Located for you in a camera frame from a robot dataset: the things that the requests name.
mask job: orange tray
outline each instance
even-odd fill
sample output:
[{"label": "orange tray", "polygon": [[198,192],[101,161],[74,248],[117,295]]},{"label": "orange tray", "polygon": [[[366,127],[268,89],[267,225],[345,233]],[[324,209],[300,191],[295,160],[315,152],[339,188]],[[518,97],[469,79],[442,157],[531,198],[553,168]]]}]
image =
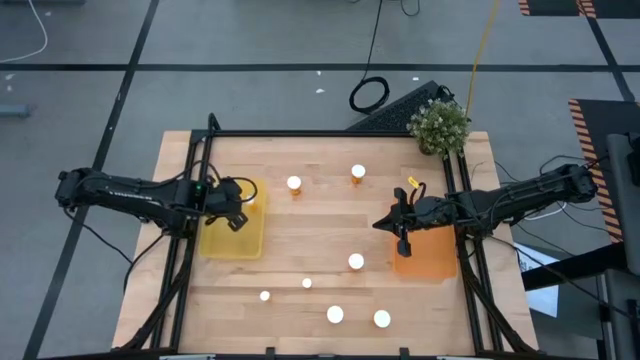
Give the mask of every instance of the orange tray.
[{"label": "orange tray", "polygon": [[433,228],[409,233],[410,257],[398,255],[397,238],[393,244],[393,271],[403,276],[444,280],[456,276],[455,233],[453,226]]}]

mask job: white cable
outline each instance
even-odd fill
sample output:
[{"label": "white cable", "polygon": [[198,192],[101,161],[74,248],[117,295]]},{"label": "white cable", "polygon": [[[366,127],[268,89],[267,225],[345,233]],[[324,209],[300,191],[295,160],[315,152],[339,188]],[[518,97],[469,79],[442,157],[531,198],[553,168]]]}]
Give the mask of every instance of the white cable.
[{"label": "white cable", "polygon": [[38,12],[36,11],[35,6],[33,6],[33,0],[27,0],[27,1],[29,1],[29,6],[31,6],[31,10],[33,11],[33,15],[36,16],[36,20],[38,20],[38,24],[40,24],[40,28],[42,29],[42,35],[44,35],[44,45],[42,45],[40,50],[34,51],[31,54],[18,56],[18,57],[15,57],[15,58],[10,58],[10,59],[5,59],[5,60],[0,60],[0,64],[12,62],[12,61],[23,60],[23,59],[26,59],[26,58],[31,57],[33,55],[38,55],[41,52],[43,52],[44,49],[46,49],[47,45],[49,44],[49,37],[47,36],[47,30],[45,30],[44,25],[42,24],[42,20],[40,20],[40,16],[38,16]]},{"label": "white cable", "polygon": [[544,218],[546,218],[547,216],[555,215],[555,214],[557,214],[557,213],[561,212],[561,211],[562,211],[562,210],[564,210],[564,208],[566,208],[566,207],[567,207],[567,203],[562,203],[562,207],[561,207],[560,209],[556,210],[556,211],[552,211],[552,212],[550,212],[550,213],[548,213],[548,214],[544,214],[544,215],[540,215],[540,216],[527,217],[527,218],[524,218],[524,219],[525,219],[525,220],[529,220],[529,221],[534,221],[534,220],[544,219]]}]

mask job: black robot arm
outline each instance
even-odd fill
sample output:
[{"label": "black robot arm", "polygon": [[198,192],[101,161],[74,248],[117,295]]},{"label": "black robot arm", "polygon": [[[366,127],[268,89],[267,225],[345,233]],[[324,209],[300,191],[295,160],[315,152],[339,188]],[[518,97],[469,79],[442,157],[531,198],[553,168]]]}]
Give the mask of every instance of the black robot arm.
[{"label": "black robot arm", "polygon": [[153,182],[80,168],[61,172],[59,179],[55,198],[61,207],[73,211],[79,206],[99,205],[153,221],[171,236],[187,236],[188,221],[201,216],[209,218],[207,224],[224,217],[234,231],[247,222],[242,213],[246,199],[229,177],[215,184],[212,178],[208,182],[177,177]]},{"label": "black robot arm", "polygon": [[410,231],[456,225],[473,237],[484,238],[504,220],[512,219],[511,225],[515,225],[528,212],[542,210],[556,201],[588,202],[597,189],[587,167],[577,165],[563,165],[496,190],[456,192],[445,198],[427,196],[415,204],[407,202],[404,190],[395,188],[398,203],[373,227],[398,236],[398,253],[408,257]]}]

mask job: yellow cable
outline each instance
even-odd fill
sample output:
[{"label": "yellow cable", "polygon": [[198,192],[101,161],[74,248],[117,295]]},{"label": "yellow cable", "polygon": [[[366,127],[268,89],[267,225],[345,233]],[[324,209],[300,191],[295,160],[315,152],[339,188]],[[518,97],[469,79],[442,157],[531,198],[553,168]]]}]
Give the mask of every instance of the yellow cable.
[{"label": "yellow cable", "polygon": [[489,31],[491,31],[491,26],[493,25],[493,21],[495,20],[496,14],[498,13],[498,7],[500,7],[500,0],[493,0],[491,15],[489,16],[487,26],[484,28],[484,33],[482,34],[482,40],[480,41],[480,48],[478,49],[478,53],[476,54],[476,59],[473,61],[471,82],[469,83],[469,95],[467,96],[467,110],[464,112],[466,117],[469,117],[469,110],[471,109],[471,104],[473,103],[473,83],[476,79],[476,68],[478,67],[480,58],[482,57],[482,52],[484,51],[484,45],[487,43],[487,38],[489,38]]}]

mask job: green plant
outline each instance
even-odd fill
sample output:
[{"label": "green plant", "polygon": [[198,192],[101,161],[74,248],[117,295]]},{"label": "green plant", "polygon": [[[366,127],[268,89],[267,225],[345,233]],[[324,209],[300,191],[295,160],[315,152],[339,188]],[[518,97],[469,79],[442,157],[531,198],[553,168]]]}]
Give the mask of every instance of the green plant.
[{"label": "green plant", "polygon": [[429,108],[420,106],[419,112],[411,116],[407,130],[424,154],[437,154],[446,159],[449,152],[463,153],[469,136],[469,121],[455,102],[429,100]]}]

